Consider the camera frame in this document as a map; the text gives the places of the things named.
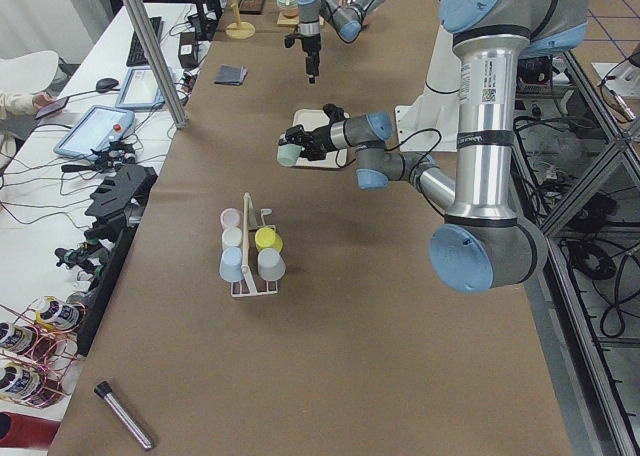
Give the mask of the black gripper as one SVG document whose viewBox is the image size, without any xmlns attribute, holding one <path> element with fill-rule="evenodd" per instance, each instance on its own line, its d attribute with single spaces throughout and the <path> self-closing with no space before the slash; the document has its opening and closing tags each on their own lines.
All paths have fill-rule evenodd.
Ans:
<svg viewBox="0 0 640 456">
<path fill-rule="evenodd" d="M 308 161 L 321 161 L 333 151 L 331 127 L 322 126 L 313 131 L 306 131 L 302 125 L 295 125 L 286 130 L 285 144 L 302 145 L 300 157 Z"/>
<path fill-rule="evenodd" d="M 302 48 L 307 54 L 305 58 L 305 70 L 310 84 L 316 82 L 319 76 L 320 35 L 302 36 Z"/>
</svg>

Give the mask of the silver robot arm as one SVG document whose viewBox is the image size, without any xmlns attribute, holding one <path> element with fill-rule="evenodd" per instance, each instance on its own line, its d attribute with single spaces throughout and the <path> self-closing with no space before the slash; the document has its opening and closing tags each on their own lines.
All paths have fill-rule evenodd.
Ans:
<svg viewBox="0 0 640 456">
<path fill-rule="evenodd" d="M 508 202 L 512 129 L 521 59 L 553 55 L 584 39 L 589 0 L 439 0 L 439 19 L 461 62 L 456 174 L 449 177 L 429 152 L 394 153 L 390 117 L 346 117 L 326 105 L 327 125 L 289 128 L 278 162 L 322 160 L 353 148 L 363 190 L 410 183 L 438 205 L 444 222 L 429 257 L 442 282 L 459 292 L 483 292 L 528 280 L 545 264 L 541 231 Z"/>
<path fill-rule="evenodd" d="M 305 72 L 311 84 L 319 76 L 321 34 L 320 18 L 334 28 L 339 38 L 350 44 L 355 41 L 369 13 L 386 0 L 354 0 L 341 5 L 338 0 L 297 0 L 299 22 L 293 33 L 285 37 L 285 47 L 301 41 L 305 52 Z"/>
</svg>

